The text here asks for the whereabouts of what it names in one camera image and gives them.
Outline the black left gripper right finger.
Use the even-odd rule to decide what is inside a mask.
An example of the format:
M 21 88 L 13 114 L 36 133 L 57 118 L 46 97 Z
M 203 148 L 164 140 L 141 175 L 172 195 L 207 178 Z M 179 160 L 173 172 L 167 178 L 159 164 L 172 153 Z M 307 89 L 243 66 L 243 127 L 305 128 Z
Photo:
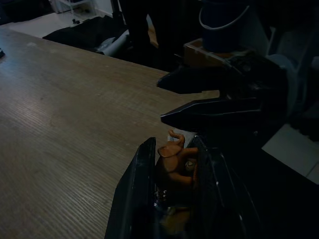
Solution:
M 201 136 L 198 148 L 194 225 L 200 239 L 260 239 L 262 224 L 247 187 L 221 150 Z

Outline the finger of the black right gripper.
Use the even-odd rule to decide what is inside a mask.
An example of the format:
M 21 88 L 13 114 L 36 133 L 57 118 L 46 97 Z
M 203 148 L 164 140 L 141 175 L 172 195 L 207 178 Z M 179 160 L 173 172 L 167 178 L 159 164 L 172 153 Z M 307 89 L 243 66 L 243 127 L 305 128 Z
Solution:
M 232 68 L 223 66 L 179 68 L 161 77 L 157 87 L 177 94 L 225 91 L 238 77 Z
M 160 120 L 182 130 L 204 130 L 211 127 L 250 125 L 258 121 L 261 115 L 262 102 L 257 98 L 215 98 L 191 101 L 161 115 Z

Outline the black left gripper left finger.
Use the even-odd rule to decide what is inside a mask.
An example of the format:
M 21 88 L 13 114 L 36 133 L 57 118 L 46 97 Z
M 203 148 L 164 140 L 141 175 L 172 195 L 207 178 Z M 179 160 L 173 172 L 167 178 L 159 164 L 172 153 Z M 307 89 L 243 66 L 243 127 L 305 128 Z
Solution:
M 157 239 L 159 223 L 155 209 L 154 167 L 156 138 L 137 149 L 119 180 L 110 210 L 106 239 Z

